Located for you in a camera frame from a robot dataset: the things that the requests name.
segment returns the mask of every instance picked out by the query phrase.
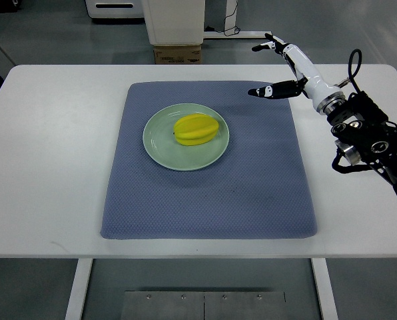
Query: white machine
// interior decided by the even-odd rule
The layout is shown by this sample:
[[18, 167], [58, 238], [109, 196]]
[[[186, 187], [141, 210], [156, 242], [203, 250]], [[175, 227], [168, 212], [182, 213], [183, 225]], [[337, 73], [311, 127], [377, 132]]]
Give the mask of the white machine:
[[200, 45], [204, 0], [142, 0], [152, 45]]
[[143, 18], [141, 0], [85, 0], [87, 14], [92, 19]]

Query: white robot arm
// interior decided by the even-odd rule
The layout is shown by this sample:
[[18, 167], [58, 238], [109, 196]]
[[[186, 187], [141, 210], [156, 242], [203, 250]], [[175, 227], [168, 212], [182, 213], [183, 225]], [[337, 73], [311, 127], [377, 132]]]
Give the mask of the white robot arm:
[[296, 45], [285, 43], [278, 37], [268, 33], [265, 34], [265, 37], [270, 41], [257, 45], [252, 50], [274, 49], [276, 53], [286, 59], [296, 75], [297, 81], [284, 81], [260, 89], [251, 89], [249, 95], [280, 99], [296, 97], [303, 92], [312, 100], [314, 109], [322, 115], [328, 115], [336, 105], [345, 101], [345, 96], [340, 88], [336, 85], [328, 84], [310, 59]]
[[[286, 59], [297, 80], [251, 89], [248, 94], [267, 99], [284, 99], [304, 93], [312, 100], [314, 109], [327, 116], [327, 121], [332, 125], [332, 134], [338, 138], [335, 141], [337, 152], [332, 168], [340, 173], [372, 169], [389, 182], [397, 194], [397, 125], [388, 120], [388, 116], [364, 91], [359, 90], [354, 80], [361, 65], [361, 51], [356, 49], [351, 53], [347, 80], [339, 85], [331, 85], [296, 45], [285, 43], [268, 33], [265, 36], [269, 41], [252, 50], [275, 50]], [[352, 73], [355, 53], [358, 53], [358, 65]], [[356, 93], [345, 99], [341, 87], [348, 83], [354, 86]], [[355, 120], [345, 123], [351, 117], [355, 117]], [[341, 166], [339, 161], [342, 157], [351, 166]]]

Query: metal plate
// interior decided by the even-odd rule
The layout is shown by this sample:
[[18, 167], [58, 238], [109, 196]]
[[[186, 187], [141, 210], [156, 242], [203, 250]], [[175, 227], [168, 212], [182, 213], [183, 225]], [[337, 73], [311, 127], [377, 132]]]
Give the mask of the metal plate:
[[121, 320], [203, 320], [203, 292], [126, 291]]
[[206, 320], [287, 320], [283, 292], [206, 292]]
[[121, 320], [287, 320], [283, 292], [126, 291]]

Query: table leg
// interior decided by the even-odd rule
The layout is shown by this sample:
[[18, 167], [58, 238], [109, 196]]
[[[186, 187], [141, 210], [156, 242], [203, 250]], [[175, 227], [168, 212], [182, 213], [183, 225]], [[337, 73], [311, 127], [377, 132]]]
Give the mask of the table leg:
[[312, 270], [323, 320], [338, 320], [326, 259], [312, 258]]
[[225, 32], [206, 31], [203, 39], [266, 39], [265, 33], [271, 31], [240, 31], [236, 33], [238, 0], [226, 0]]
[[71, 287], [65, 320], [81, 320], [85, 304], [89, 276], [91, 275], [93, 259], [84, 258], [77, 262], [76, 274]]

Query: cardboard box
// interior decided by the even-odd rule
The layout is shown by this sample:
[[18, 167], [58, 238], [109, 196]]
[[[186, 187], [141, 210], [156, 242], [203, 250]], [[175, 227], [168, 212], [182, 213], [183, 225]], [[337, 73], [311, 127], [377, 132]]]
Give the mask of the cardboard box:
[[201, 45], [154, 46], [156, 65], [200, 65]]

